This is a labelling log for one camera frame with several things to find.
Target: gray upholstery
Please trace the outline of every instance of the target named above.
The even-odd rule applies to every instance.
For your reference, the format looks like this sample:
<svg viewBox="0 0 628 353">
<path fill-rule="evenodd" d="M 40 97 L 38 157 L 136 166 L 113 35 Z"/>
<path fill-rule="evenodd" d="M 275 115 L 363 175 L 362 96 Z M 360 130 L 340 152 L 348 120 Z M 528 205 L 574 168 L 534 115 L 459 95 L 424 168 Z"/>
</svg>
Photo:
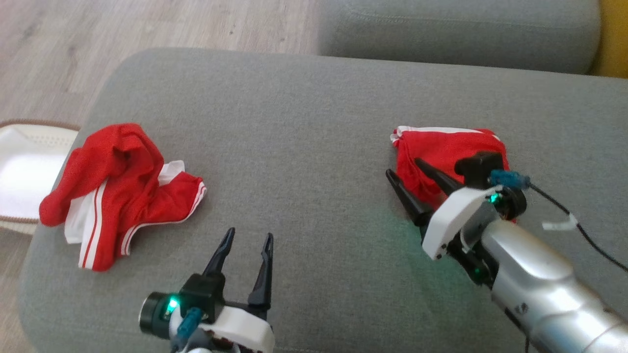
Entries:
<svg viewBox="0 0 628 353">
<path fill-rule="evenodd" d="M 524 339 L 450 259 L 431 262 L 384 171 L 400 124 L 491 128 L 511 165 L 577 212 L 628 262 L 628 82 L 498 68 L 148 50 L 108 81 L 76 145 L 134 121 L 208 194 L 185 223 L 144 228 L 105 273 L 78 269 L 62 228 L 39 227 L 25 261 L 21 319 L 42 352 L 167 352 L 140 334 L 152 291 L 201 271 L 228 227 L 225 295 L 246 299 L 265 233 L 275 235 L 278 352 L 517 352 Z M 521 225 L 576 262 L 624 315 L 627 276 L 529 197 Z"/>
<path fill-rule="evenodd" d="M 597 0 L 324 0 L 320 53 L 568 73 L 597 50 Z"/>
</svg>

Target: white basket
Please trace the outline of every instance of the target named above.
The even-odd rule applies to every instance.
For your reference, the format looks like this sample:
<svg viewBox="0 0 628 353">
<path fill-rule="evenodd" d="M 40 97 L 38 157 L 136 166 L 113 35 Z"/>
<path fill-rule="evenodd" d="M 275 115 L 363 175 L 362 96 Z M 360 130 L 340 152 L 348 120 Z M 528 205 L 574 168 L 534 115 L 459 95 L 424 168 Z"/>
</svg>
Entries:
<svg viewBox="0 0 628 353">
<path fill-rule="evenodd" d="M 0 227 L 32 234 L 77 131 L 35 124 L 0 128 Z"/>
</svg>

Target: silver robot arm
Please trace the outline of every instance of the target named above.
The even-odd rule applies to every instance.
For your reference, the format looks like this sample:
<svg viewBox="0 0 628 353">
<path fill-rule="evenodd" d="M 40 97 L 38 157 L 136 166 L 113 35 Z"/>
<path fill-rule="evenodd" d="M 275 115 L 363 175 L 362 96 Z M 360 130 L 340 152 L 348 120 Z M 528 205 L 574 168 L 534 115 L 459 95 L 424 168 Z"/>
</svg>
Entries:
<svg viewBox="0 0 628 353">
<path fill-rule="evenodd" d="M 499 265 L 492 299 L 541 352 L 628 353 L 628 325 L 561 254 L 505 220 L 482 233 Z"/>
<path fill-rule="evenodd" d="M 415 162 L 448 195 L 437 210 L 406 190 L 392 170 L 386 176 L 420 228 L 427 256 L 453 257 L 474 283 L 490 289 L 493 302 L 540 352 L 628 353 L 628 324 L 578 281 L 565 257 L 509 222 L 527 203 L 521 190 L 488 182 L 492 170 L 503 170 L 501 155 L 459 161 L 464 185 Z"/>
</svg>

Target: red cloth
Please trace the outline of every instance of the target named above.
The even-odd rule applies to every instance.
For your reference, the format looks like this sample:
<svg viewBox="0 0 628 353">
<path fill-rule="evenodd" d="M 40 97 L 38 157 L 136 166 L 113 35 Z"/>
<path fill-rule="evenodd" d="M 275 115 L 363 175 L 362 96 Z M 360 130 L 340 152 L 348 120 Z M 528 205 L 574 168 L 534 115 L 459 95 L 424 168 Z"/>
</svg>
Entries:
<svg viewBox="0 0 628 353">
<path fill-rule="evenodd" d="M 72 151 L 59 185 L 40 204 L 41 223 L 65 222 L 70 202 L 95 191 L 93 226 L 86 226 L 91 232 L 83 239 L 79 266 L 105 271 L 129 254 L 137 228 L 185 220 L 205 194 L 203 180 L 185 172 L 160 186 L 163 165 L 139 125 L 107 126 Z"/>
<path fill-rule="evenodd" d="M 397 174 L 404 186 L 434 209 L 442 204 L 445 196 L 438 185 L 416 166 L 416 158 L 425 160 L 461 183 L 464 177 L 454 172 L 455 163 L 480 151 L 501 153 L 504 168 L 509 169 L 506 146 L 492 131 L 486 129 L 399 126 L 391 135 L 391 141 L 398 149 Z"/>
</svg>

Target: cable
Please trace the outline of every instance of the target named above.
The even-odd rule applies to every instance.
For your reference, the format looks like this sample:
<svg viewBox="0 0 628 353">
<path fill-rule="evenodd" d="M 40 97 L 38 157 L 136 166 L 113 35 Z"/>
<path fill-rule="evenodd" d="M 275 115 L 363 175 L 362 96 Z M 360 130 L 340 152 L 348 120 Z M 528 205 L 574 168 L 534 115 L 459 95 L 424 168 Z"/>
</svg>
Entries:
<svg viewBox="0 0 628 353">
<path fill-rule="evenodd" d="M 544 192 L 543 190 L 539 189 L 536 185 L 532 184 L 531 182 L 528 182 L 528 186 L 536 191 L 537 193 L 539 193 L 539 195 L 543 196 L 547 201 L 551 202 L 552 204 L 554 204 L 556 207 L 558 207 L 561 211 L 563 211 L 566 215 L 570 215 L 571 212 L 565 207 L 563 206 L 560 202 L 556 201 L 555 198 L 549 196 L 546 192 Z M 619 267 L 620 269 L 624 270 L 625 272 L 628 273 L 628 267 L 626 267 L 626 265 L 620 263 L 618 260 L 616 260 L 615 258 L 613 258 L 611 255 L 609 255 L 606 251 L 602 250 L 594 241 L 593 239 L 591 239 L 591 237 L 589 237 L 589 235 L 587 234 L 587 232 L 585 232 L 584 228 L 582 228 L 582 226 L 580 225 L 580 223 L 576 224 L 576 228 L 578 228 L 578 230 L 580 231 L 580 233 L 582 234 L 582 236 L 585 238 L 585 240 L 589 243 L 589 245 L 591 245 L 592 248 L 594 248 L 600 255 L 602 255 L 604 258 L 606 258 L 607 260 L 609 260 L 611 263 L 613 263 L 615 266 Z"/>
</svg>

